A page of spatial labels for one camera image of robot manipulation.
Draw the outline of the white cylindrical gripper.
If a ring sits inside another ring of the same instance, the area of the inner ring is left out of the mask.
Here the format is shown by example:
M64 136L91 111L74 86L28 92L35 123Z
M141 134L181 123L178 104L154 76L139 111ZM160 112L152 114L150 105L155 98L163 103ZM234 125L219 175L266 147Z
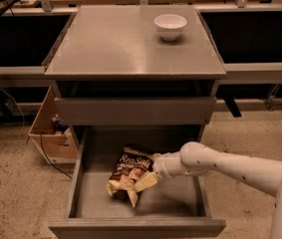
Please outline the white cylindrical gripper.
M182 175L182 164L179 152L168 152L164 154L154 153L153 172L146 173L133 186L134 192L141 192L157 184L158 179L170 179Z

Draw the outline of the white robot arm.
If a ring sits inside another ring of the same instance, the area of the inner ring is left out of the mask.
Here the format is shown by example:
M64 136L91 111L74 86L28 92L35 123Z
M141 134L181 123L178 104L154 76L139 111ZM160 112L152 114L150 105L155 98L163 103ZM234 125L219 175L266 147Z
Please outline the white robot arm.
M282 161L220 152L199 142L188 142L177 152L153 157L152 171L133 186L141 192L162 179L202 175L210 170L227 175L275 198L270 239L282 239Z

